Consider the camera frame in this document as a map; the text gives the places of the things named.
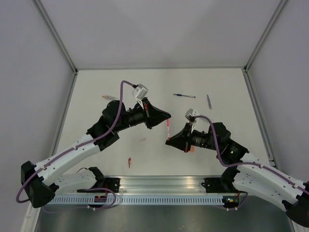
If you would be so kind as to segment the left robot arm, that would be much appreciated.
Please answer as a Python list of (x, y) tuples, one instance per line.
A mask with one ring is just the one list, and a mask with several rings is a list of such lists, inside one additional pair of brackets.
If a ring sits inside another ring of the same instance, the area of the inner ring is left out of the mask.
[(79, 174), (65, 172), (114, 144), (119, 139), (118, 132), (138, 124), (151, 130), (170, 118), (170, 113), (153, 106), (147, 97), (129, 109), (119, 100), (109, 102), (98, 122), (70, 148), (36, 164), (26, 161), (21, 165), (21, 184), (28, 201), (34, 208), (40, 208), (62, 193), (85, 189), (101, 192), (105, 177), (98, 167)]

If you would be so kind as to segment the blue gel pen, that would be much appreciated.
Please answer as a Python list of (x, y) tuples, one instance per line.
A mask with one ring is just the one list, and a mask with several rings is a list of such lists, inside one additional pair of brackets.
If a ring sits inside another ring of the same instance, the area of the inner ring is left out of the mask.
[(191, 95), (184, 95), (184, 94), (178, 94), (178, 93), (173, 93), (174, 96), (178, 97), (188, 97), (188, 98), (196, 98), (196, 96), (191, 96)]

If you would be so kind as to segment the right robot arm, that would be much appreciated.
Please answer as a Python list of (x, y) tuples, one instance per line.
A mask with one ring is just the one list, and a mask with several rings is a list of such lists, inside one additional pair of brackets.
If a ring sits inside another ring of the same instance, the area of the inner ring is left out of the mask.
[(293, 222), (309, 226), (309, 184), (295, 179), (261, 161), (231, 138), (221, 122), (208, 132), (192, 129), (192, 123), (166, 140), (166, 145), (188, 152), (191, 147), (217, 151), (217, 159), (226, 168), (220, 177), (221, 188), (229, 193), (246, 192), (283, 210)]

